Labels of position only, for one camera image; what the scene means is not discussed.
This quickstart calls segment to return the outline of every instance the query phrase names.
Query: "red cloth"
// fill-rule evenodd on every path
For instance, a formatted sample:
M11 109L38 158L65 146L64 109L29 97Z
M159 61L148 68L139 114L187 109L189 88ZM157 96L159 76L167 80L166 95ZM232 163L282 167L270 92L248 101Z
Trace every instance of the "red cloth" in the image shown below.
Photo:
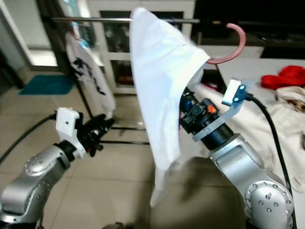
M304 67L291 65L283 68L279 75L264 75L262 77L262 87L278 89L289 86L305 86Z

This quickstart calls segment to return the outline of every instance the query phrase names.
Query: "robotic arm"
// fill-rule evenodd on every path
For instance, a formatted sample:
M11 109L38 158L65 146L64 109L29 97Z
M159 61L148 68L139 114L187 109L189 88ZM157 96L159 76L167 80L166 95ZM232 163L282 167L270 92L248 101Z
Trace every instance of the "robotic arm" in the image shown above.
M100 138L107 133L114 120L104 114L82 124L82 114L59 108L56 129L61 142L30 158L22 173L1 196L0 228L34 229L54 185L70 168L75 158L94 156L102 150Z
M264 167L251 145L225 124L226 118L239 111L246 96L247 83L232 79L223 98L223 104L230 109L220 116L209 99L198 102L186 88L180 101L180 122L194 135L194 141L201 140L205 144L210 150L210 159L242 195L249 226L290 229L294 210L292 195L282 180Z
M210 150L210 158L242 195L245 214L251 228L290 229L293 225L292 195L281 179L264 167L258 153L240 135L225 124L247 97L247 83L232 80L223 103L230 106L220 116L209 100L201 102L185 89L181 101L181 125ZM59 108L56 129L61 142L30 158L22 173L6 186L1 196L1 229L34 229L39 222L53 186L62 178L76 158L94 156L102 150L100 138L113 125L99 115L82 124L82 114ZM125 228L121 224L105 228Z

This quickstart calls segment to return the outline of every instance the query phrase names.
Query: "blue mat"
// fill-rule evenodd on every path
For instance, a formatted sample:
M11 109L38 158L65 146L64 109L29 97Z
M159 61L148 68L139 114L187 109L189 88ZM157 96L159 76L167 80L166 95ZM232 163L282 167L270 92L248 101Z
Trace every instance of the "blue mat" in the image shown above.
M36 75L19 94L67 94L74 80L65 75Z

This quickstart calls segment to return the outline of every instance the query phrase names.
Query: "black metal bar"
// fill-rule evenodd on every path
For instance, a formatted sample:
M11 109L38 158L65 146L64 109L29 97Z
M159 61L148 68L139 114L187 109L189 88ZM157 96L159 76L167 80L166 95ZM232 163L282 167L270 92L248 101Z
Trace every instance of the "black metal bar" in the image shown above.
M112 130L146 130L145 128L138 128L138 127L111 127Z
M56 22L106 22L106 23L130 23L130 18L80 18L80 17L68 17L68 18L51 18L52 21ZM199 19L163 19L168 23L173 24L198 24Z
M149 142L103 141L103 140L100 141L100 143L149 145Z

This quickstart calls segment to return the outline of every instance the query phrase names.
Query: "wall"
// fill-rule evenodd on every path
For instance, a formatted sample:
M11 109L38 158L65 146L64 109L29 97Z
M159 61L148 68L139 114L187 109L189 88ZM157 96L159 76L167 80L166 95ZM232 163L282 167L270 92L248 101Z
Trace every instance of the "wall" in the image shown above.
M4 0L18 30L29 48L50 48L36 6L36 0Z
M12 40L3 15L0 12L0 49L9 61L9 64L17 71L26 65L21 53L18 51L14 41Z

